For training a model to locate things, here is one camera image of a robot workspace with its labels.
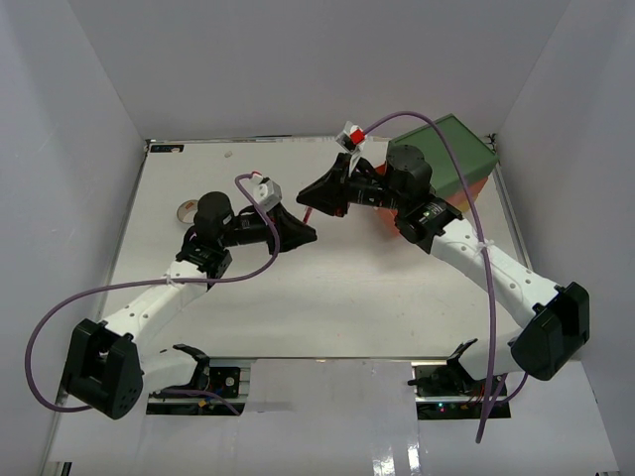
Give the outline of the red pen refill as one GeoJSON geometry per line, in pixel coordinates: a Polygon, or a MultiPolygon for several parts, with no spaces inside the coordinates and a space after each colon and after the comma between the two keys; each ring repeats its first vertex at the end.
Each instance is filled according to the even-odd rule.
{"type": "Polygon", "coordinates": [[[308,224],[308,223],[309,223],[309,220],[310,220],[310,218],[311,218],[312,212],[313,212],[313,209],[312,209],[312,208],[310,208],[310,207],[308,207],[308,208],[307,208],[307,210],[306,210],[306,212],[305,212],[304,219],[303,219],[303,222],[304,222],[305,224],[308,224]]]}

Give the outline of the large clear tape roll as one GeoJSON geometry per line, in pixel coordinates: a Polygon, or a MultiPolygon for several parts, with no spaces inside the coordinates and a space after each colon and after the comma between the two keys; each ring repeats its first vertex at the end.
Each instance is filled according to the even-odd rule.
{"type": "Polygon", "coordinates": [[[183,202],[177,209],[177,219],[182,224],[193,224],[194,216],[197,212],[198,201],[191,199],[183,202]]]}

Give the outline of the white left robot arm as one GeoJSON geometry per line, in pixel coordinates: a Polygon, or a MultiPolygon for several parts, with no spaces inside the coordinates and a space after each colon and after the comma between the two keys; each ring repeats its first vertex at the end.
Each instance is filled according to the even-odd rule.
{"type": "Polygon", "coordinates": [[[206,396],[224,403],[237,396],[210,368],[203,351],[175,344],[154,357],[148,344],[174,317],[204,296],[229,268],[231,248],[264,243],[271,255],[318,238],[310,225],[282,205],[279,196],[258,212],[234,212],[229,197],[213,191],[197,203],[193,225],[166,275],[120,310],[72,332],[63,369],[63,389],[112,419],[128,414],[143,394],[206,396]]]}

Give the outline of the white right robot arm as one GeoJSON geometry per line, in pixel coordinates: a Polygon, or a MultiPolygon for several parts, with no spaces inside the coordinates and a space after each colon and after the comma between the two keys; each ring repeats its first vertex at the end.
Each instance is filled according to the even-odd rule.
{"type": "Polygon", "coordinates": [[[456,393],[473,394],[489,374],[523,371],[551,380],[589,339],[587,290],[543,278],[479,239],[460,211],[435,194],[432,174],[414,146],[389,148],[383,173],[363,158],[341,153],[297,201],[337,217],[352,204],[393,210],[395,226],[408,242],[494,293],[520,330],[489,343],[472,339],[459,345],[447,360],[447,380],[456,393]]]}

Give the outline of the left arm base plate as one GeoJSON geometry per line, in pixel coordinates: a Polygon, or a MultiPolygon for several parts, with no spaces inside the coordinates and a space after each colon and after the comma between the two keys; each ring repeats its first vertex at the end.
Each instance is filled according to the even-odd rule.
{"type": "Polygon", "coordinates": [[[173,417],[238,417],[249,393],[249,370],[210,367],[191,386],[172,386],[178,393],[161,392],[149,398],[146,414],[173,417]]]}

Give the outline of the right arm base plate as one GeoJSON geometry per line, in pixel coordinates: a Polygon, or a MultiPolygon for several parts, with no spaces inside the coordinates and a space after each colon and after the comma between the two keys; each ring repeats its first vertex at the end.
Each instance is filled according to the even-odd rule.
{"type": "Polygon", "coordinates": [[[413,361],[408,385],[419,421],[479,420],[486,404],[485,381],[467,382],[445,361],[413,361]]]}

